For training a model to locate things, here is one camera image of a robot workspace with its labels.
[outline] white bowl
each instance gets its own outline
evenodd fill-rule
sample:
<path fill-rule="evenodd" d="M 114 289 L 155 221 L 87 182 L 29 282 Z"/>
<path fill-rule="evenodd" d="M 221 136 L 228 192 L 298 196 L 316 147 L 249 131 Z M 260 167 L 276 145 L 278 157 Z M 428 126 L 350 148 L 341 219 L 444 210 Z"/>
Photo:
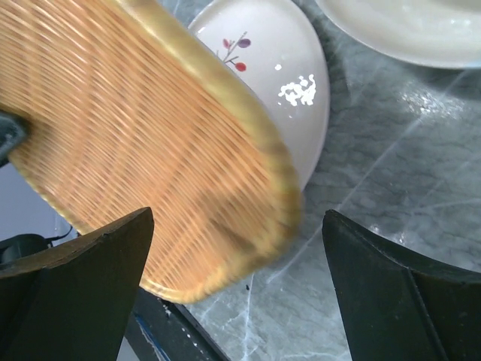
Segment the white bowl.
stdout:
<path fill-rule="evenodd" d="M 481 68 L 480 0 L 316 0 L 348 35 L 393 58 Z"/>
<path fill-rule="evenodd" d="M 189 29 L 264 102 L 303 189 L 329 115 L 325 57 L 309 20 L 291 0 L 215 0 Z"/>

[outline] table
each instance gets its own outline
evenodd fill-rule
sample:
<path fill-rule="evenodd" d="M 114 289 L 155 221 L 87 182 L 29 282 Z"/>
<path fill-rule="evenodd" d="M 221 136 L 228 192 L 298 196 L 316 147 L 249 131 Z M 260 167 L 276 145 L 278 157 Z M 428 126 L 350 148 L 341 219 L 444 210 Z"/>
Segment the table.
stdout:
<path fill-rule="evenodd" d="M 481 73 L 404 64 L 294 0 L 328 61 L 331 119 L 292 249 L 189 310 L 232 360 L 350 360 L 320 234 L 333 208 L 426 256 L 481 271 Z M 209 0 L 160 0 L 187 26 Z"/>

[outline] woven basket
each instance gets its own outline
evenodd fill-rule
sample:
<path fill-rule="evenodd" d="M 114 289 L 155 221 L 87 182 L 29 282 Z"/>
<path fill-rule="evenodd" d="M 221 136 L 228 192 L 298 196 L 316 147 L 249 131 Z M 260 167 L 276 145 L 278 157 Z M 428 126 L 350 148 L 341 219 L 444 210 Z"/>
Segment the woven basket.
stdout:
<path fill-rule="evenodd" d="M 0 107 L 31 127 L 10 161 L 81 233 L 150 206 L 144 289 L 196 302 L 286 249 L 301 194 L 278 131 L 156 0 L 2 2 L 0 44 Z"/>

